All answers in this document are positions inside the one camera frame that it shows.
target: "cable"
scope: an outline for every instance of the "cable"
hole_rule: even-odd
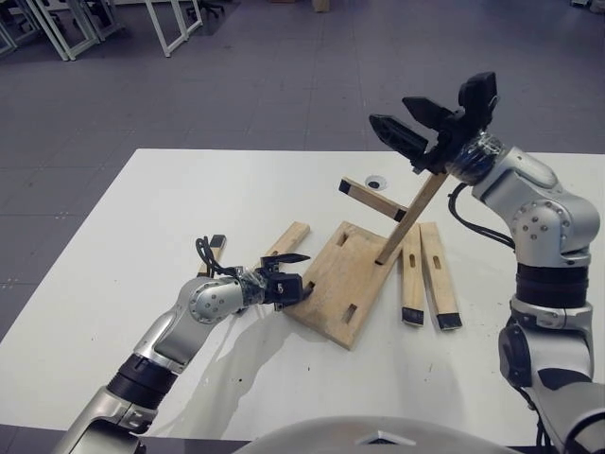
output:
[[[460,192],[462,192],[462,190],[466,187],[466,183],[460,183],[458,186],[456,186],[456,189],[454,189],[454,191],[452,191],[452,193],[447,196],[449,197],[447,207],[450,210],[452,216],[467,229],[470,229],[477,234],[486,236],[487,238],[493,239],[498,243],[502,243],[505,246],[508,246],[509,248],[514,250],[514,241],[510,236],[506,236],[482,225],[473,224],[472,222],[469,222],[458,214],[458,209],[456,208],[456,201],[458,200]]]
[[[535,411],[536,414],[538,415],[538,424],[537,424],[538,430],[536,433],[536,447],[539,448],[541,453],[550,454],[552,451],[552,449],[551,449],[552,444],[550,443],[550,437],[548,436],[548,433],[546,432],[545,423],[542,420],[542,416],[538,412],[538,409],[536,408],[536,404],[533,403],[533,400],[531,400],[531,397],[529,397],[529,394],[526,393],[524,390],[522,390],[521,388],[519,388],[517,386],[513,386],[512,388],[523,396],[523,398],[527,402],[527,406],[529,407],[529,409],[532,411]]]
[[[208,236],[196,239],[196,251],[198,251],[199,258],[201,258],[201,260],[208,267],[209,277],[215,277],[215,273],[236,277],[237,272],[235,271],[235,268],[223,268],[216,261],[215,255],[210,247],[210,243],[208,242]]]

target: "wooden plank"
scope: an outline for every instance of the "wooden plank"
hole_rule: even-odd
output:
[[[387,199],[363,184],[356,183],[347,177],[340,180],[338,190],[397,222],[404,218],[404,214],[407,211],[407,208],[403,205]]]
[[[227,237],[224,235],[212,235],[210,239],[210,249],[212,250],[212,254],[215,256],[215,259],[220,259],[220,255],[223,252],[223,248],[225,247],[225,242],[227,241]],[[199,266],[198,277],[201,276],[210,276],[210,272],[208,271],[208,267],[202,261]]]
[[[424,279],[420,226],[412,225],[404,236],[402,248],[403,302],[402,320],[409,324],[424,324]]]
[[[282,236],[275,241],[273,246],[271,246],[263,256],[266,257],[269,255],[279,255],[281,253],[293,253],[296,251],[296,248],[299,247],[304,238],[309,234],[309,232],[311,232],[311,227],[309,227],[309,224],[304,224],[297,221],[292,222]],[[260,266],[261,262],[259,260],[252,269],[256,270],[257,268],[260,268]]]
[[[428,290],[435,305],[439,327],[442,330],[460,328],[462,321],[437,224],[420,224],[420,236],[423,265],[429,281]]]
[[[313,293],[284,313],[350,350],[397,257],[374,263],[385,242],[342,222],[302,277]]]
[[[426,208],[426,205],[433,199],[433,196],[437,194],[439,188],[445,182],[447,173],[440,173],[439,175],[433,175],[432,173],[428,177],[428,180],[424,182],[423,188],[420,190],[414,201],[409,205],[406,215],[402,221],[395,227],[395,230],[390,234],[389,240],[385,247],[380,251],[380,254],[376,258],[378,265],[384,265],[389,260],[389,257],[393,255],[395,250],[399,247],[399,244],[406,236],[407,231],[416,222],[418,216]]]

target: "desk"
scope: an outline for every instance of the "desk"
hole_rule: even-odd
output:
[[[539,157],[605,211],[604,156]],[[311,225],[298,250],[311,256],[344,219],[387,236],[392,220],[337,191],[344,175],[363,182],[372,174],[384,176],[383,194],[401,203],[425,178],[395,152],[136,151],[0,344],[0,423],[67,428],[195,275],[197,236],[226,235],[226,265],[254,263],[292,220]],[[462,329],[402,324],[397,266],[351,352],[255,307],[217,326],[150,434],[250,440],[319,416],[382,414],[532,445],[535,415],[498,372],[515,260],[451,218],[446,195],[455,184],[446,183],[421,220],[440,226]],[[503,230],[468,194],[459,212]],[[605,378],[604,250],[601,231],[589,288],[598,381]]]

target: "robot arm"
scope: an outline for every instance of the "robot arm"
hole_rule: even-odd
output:
[[[53,453],[144,453],[136,434],[147,431],[165,395],[213,328],[248,306],[275,304],[279,310],[304,299],[309,290],[303,289],[300,275],[279,272],[279,263],[308,258],[294,253],[263,257],[256,271],[234,268],[226,277],[201,276],[187,282],[177,302],[139,340]]]
[[[502,375],[539,413],[546,439],[560,452],[602,452],[605,385],[592,382],[586,302],[598,212],[564,190],[548,166],[485,132],[496,102],[494,73],[463,84],[462,109],[455,112],[424,97],[404,98],[412,116],[439,133],[428,152],[426,139],[396,118],[371,115],[370,121],[414,171],[454,175],[507,223],[518,268],[510,320],[499,336]]]

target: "gray floor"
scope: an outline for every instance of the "gray floor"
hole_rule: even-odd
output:
[[[170,59],[121,10],[130,32],[76,62],[45,42],[0,61],[0,339],[136,148],[384,149],[367,114],[411,124],[403,95],[454,107],[494,70],[504,142],[605,150],[603,16],[565,0],[242,0]],[[24,430],[0,453],[34,452]]]

